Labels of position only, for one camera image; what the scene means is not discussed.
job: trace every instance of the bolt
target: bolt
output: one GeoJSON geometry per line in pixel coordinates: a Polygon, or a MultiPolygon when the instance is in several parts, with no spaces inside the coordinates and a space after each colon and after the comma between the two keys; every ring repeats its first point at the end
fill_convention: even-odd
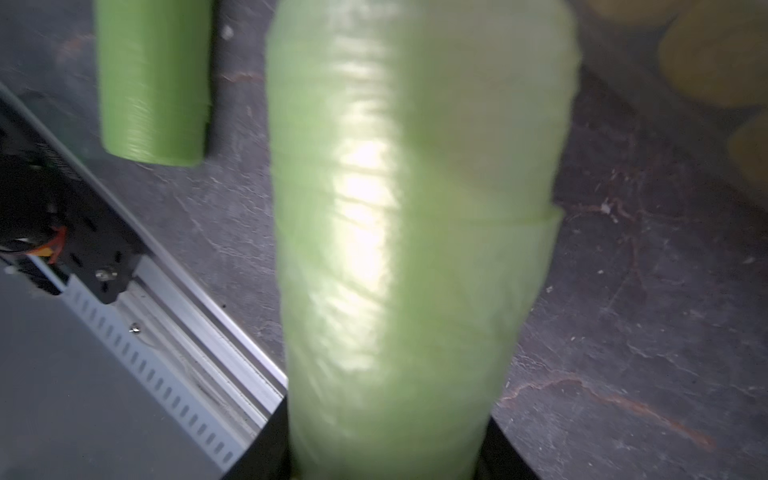
{"type": "Polygon", "coordinates": [[[96,270],[96,280],[100,282],[111,282],[116,278],[118,278],[118,272],[114,271],[114,268],[111,266],[105,266],[96,270]]]}

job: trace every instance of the dark textured build plate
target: dark textured build plate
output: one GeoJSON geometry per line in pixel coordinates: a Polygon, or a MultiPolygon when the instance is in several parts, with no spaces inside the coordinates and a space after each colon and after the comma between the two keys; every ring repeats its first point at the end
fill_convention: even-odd
{"type": "MultiPolygon", "coordinates": [[[[0,81],[280,359],[263,94],[273,6],[220,2],[199,168],[100,148],[90,0],[0,0],[0,81]]],[[[768,217],[598,80],[582,83],[555,192],[568,215],[495,417],[543,480],[765,478],[768,217]]]]}

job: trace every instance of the yellow object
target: yellow object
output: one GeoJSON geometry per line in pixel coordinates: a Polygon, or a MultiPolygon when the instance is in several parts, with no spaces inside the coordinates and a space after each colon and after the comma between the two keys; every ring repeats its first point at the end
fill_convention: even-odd
{"type": "Polygon", "coordinates": [[[34,252],[30,252],[30,255],[35,255],[36,257],[50,257],[53,255],[53,250],[50,247],[42,247],[34,252]]]}
{"type": "Polygon", "coordinates": [[[728,154],[745,179],[768,190],[768,111],[753,117],[731,136],[728,154]]]}
{"type": "Polygon", "coordinates": [[[606,20],[633,27],[663,25],[694,0],[587,0],[587,5],[606,20]]]}
{"type": "Polygon", "coordinates": [[[703,0],[659,46],[660,68],[681,94],[722,108],[768,104],[768,4],[703,0]]]}

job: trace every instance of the green 3d printed cylinder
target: green 3d printed cylinder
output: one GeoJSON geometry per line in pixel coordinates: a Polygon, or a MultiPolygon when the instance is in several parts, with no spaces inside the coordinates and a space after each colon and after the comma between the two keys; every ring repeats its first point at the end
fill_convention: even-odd
{"type": "Polygon", "coordinates": [[[469,480],[561,212],[560,0],[284,0],[267,49],[302,480],[469,480]]]}
{"type": "Polygon", "coordinates": [[[149,164],[203,160],[213,0],[96,0],[101,139],[149,164]]]}

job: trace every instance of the black base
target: black base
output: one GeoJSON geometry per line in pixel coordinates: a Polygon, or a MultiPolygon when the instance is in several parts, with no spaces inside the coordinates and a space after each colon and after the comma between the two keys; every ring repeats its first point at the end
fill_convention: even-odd
{"type": "MultiPolygon", "coordinates": [[[[222,480],[289,480],[288,405],[283,400],[270,421],[222,480]]],[[[476,480],[539,480],[494,419],[488,424],[476,480]]]]}

